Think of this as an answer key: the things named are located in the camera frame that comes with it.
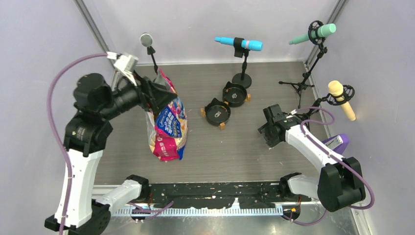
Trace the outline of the colourful pet food bag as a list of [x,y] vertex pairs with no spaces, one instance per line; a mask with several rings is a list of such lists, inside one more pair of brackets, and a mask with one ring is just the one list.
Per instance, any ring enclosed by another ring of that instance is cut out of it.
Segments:
[[148,145],[160,161],[181,160],[188,132],[185,107],[179,97],[173,99],[157,115],[146,113]]

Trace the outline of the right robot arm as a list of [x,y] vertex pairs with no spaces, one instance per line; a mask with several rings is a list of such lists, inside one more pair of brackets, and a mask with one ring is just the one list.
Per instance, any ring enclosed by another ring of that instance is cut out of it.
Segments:
[[269,147],[285,142],[301,153],[317,170],[319,177],[292,173],[281,177],[279,194],[292,201],[298,195],[317,199],[329,212],[364,201],[369,190],[359,161],[345,158],[316,138],[297,117],[297,111],[284,113],[278,104],[263,109],[266,122],[258,131]]

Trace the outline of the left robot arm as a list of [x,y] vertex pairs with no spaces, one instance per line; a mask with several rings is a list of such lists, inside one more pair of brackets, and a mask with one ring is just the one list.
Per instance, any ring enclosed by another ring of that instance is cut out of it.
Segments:
[[133,200],[143,203],[150,196],[148,179],[130,175],[120,186],[92,198],[97,167],[113,131],[110,121],[136,106],[158,113],[176,94],[147,77],[114,91],[102,75],[90,73],[77,81],[73,96],[77,112],[58,141],[65,157],[66,178],[58,209],[45,220],[45,227],[70,235],[99,235],[111,215],[125,204]]

